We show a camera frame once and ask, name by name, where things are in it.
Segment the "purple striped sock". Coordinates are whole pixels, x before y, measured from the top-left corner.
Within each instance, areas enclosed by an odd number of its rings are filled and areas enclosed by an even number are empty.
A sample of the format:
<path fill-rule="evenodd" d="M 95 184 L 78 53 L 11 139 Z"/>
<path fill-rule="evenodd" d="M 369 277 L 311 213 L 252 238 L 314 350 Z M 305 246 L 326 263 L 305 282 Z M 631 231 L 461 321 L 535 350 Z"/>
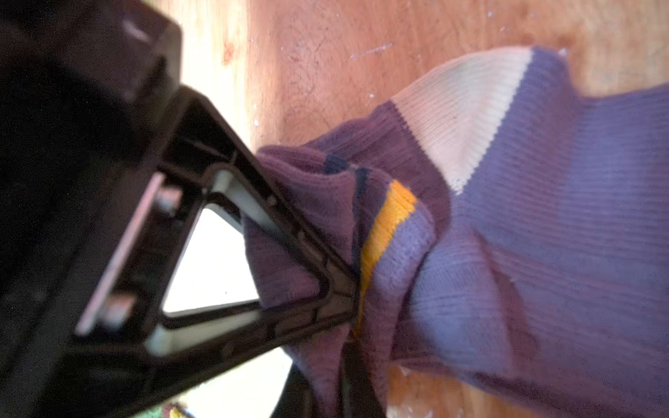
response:
<path fill-rule="evenodd" d="M 354 325 L 287 348 L 341 414 L 343 344 L 558 416 L 668 414 L 668 89 L 587 98 L 554 52 L 438 66 L 256 154 L 362 282 Z"/>

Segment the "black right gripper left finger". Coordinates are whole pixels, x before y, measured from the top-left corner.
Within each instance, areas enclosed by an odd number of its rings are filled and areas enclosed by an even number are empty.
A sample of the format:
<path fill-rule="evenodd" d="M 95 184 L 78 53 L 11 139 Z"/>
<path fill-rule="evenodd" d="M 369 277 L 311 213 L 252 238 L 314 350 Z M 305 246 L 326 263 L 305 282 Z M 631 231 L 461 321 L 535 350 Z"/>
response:
<path fill-rule="evenodd" d="M 271 418 L 311 418 L 314 416 L 314 392 L 303 373 L 293 365 L 287 375 Z"/>

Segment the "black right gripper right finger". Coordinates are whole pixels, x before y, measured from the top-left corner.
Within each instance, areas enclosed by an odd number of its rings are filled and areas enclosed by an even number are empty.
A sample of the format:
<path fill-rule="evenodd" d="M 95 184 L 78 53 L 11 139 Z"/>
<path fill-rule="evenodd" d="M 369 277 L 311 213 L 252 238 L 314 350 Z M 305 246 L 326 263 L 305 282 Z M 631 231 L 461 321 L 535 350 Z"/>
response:
<path fill-rule="evenodd" d="M 346 342 L 340 367 L 340 410 L 344 418 L 385 418 L 376 398 L 359 345 Z"/>

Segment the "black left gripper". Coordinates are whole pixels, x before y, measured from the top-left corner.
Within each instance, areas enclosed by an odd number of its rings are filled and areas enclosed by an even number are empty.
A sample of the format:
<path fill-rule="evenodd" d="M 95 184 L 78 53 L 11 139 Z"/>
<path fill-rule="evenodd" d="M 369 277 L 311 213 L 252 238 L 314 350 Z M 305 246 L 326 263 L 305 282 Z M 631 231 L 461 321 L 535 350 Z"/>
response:
<path fill-rule="evenodd" d="M 180 27 L 141 1 L 1 4 L 1 414 L 39 408 L 153 176 Z"/>

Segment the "green striped sock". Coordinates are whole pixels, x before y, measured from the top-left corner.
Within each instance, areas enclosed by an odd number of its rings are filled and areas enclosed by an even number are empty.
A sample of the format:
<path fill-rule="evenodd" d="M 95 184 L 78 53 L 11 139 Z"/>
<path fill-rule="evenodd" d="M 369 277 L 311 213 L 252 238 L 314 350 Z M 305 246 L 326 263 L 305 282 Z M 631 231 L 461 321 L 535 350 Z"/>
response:
<path fill-rule="evenodd" d="M 132 418 L 189 418 L 192 417 L 186 409 L 179 403 L 167 402 L 160 406 L 152 407 Z"/>

